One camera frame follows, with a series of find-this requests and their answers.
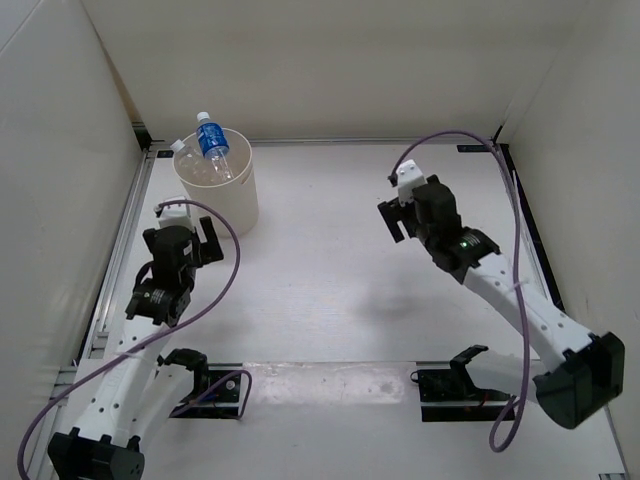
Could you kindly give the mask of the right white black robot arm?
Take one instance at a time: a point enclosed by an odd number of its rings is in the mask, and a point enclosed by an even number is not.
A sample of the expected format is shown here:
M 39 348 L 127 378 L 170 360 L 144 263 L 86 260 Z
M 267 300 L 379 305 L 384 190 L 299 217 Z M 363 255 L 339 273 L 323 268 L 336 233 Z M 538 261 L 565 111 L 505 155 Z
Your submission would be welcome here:
M 574 429 L 623 391 L 625 346 L 599 336 L 535 288 L 514 278 L 514 262 L 483 232 L 465 227 L 451 190 L 412 162 L 390 177 L 396 198 L 378 206 L 394 241 L 416 238 L 435 265 L 484 299 L 523 337 L 544 366 L 533 397 L 559 426 Z

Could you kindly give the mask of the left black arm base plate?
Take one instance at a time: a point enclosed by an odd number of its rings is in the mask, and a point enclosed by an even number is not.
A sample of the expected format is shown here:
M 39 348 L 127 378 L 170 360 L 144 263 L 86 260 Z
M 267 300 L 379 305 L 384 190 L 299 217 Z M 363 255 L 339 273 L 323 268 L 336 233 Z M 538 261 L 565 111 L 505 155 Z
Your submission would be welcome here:
M 198 390 L 189 394 L 171 412 L 172 419 L 240 421 L 253 387 L 253 376 L 234 364 L 210 364 Z

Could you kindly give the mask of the blue label plastic bottle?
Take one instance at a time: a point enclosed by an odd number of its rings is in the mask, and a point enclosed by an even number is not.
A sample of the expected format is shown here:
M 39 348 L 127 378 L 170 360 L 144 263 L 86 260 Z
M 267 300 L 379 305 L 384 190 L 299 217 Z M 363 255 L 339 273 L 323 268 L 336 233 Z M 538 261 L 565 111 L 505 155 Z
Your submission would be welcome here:
M 232 180 L 234 174 L 227 161 L 230 147 L 222 127 L 215 123 L 206 111 L 199 112 L 196 119 L 198 144 L 204 159 L 213 169 L 215 180 L 218 183 Z

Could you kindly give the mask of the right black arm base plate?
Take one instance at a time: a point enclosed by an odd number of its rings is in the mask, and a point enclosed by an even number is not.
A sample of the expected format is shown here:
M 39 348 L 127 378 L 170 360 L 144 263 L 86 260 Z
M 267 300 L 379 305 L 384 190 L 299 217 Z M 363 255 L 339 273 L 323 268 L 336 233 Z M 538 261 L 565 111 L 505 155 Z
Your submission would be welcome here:
M 417 363 L 409 374 L 418 386 L 423 423 L 495 421 L 510 395 L 499 390 L 478 388 L 467 372 L 467 365 L 488 351 L 472 345 L 448 363 Z

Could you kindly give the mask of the clear unlabelled plastic bottle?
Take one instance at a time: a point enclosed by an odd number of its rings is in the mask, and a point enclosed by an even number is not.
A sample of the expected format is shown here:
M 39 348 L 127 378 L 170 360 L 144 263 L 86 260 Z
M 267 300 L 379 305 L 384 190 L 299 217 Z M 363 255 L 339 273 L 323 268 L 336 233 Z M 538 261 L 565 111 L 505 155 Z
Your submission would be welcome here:
M 171 144 L 174 153 L 176 172 L 187 182 L 198 186 L 211 186 L 218 183 L 220 177 L 212 162 L 201 153 L 178 139 Z

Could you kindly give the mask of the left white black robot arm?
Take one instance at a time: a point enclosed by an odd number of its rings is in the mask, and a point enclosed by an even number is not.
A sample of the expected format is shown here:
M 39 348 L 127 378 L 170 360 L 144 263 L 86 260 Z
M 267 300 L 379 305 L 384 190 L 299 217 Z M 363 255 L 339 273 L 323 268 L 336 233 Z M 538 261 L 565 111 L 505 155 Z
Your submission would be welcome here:
M 198 269 L 223 260 L 210 217 L 164 211 L 143 233 L 151 259 L 138 271 L 113 357 L 84 383 L 97 380 L 88 405 L 68 432 L 51 438 L 47 454 L 61 479 L 139 479 L 152 436 L 184 399 L 210 388 L 207 358 L 191 349 L 162 353 L 182 325 Z

